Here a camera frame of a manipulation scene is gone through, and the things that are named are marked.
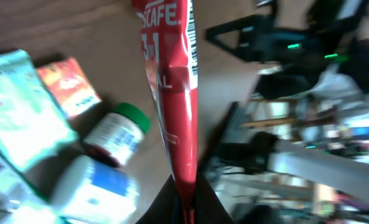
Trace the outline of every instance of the plastic package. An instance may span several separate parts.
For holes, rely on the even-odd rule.
[[[177,193],[190,218],[197,174],[197,48],[191,0],[132,0]]]
[[[50,204],[67,220],[122,223],[136,210],[138,196],[134,179],[88,156],[80,156],[61,176]]]
[[[114,113],[108,113],[86,137],[92,157],[110,158],[114,167],[125,166],[136,153],[150,127],[149,119],[129,103],[120,103]]]
[[[69,118],[101,102],[75,58],[51,63],[37,71]]]
[[[76,139],[29,55],[0,55],[0,153],[24,172]]]

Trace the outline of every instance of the red packet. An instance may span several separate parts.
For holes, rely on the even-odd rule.
[[[69,118],[101,102],[75,58],[48,64],[37,72]]]

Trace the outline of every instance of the bottle with green cap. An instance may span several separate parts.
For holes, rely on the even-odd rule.
[[[137,107],[120,103],[85,138],[89,154],[101,162],[125,166],[136,153],[150,127],[150,120]]]

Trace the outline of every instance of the red coffee stick packet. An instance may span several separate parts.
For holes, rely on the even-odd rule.
[[[197,174],[197,48],[191,0],[132,0],[177,193],[190,222]]]

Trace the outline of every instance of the brown table surface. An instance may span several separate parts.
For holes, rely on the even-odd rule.
[[[302,27],[302,13],[310,0],[283,4],[280,25]],[[245,64],[203,40],[203,30],[255,11],[250,0],[194,1],[199,62],[199,155],[212,128],[232,101],[244,101],[262,66]],[[127,101],[152,119],[152,127],[125,171],[141,186],[139,217],[170,174],[156,113],[144,71],[139,30],[141,21],[129,0],[0,0],[0,52],[26,50],[35,65],[75,57],[104,103],[72,121],[81,136],[111,107]],[[29,176],[50,194],[69,159],[50,160]]]

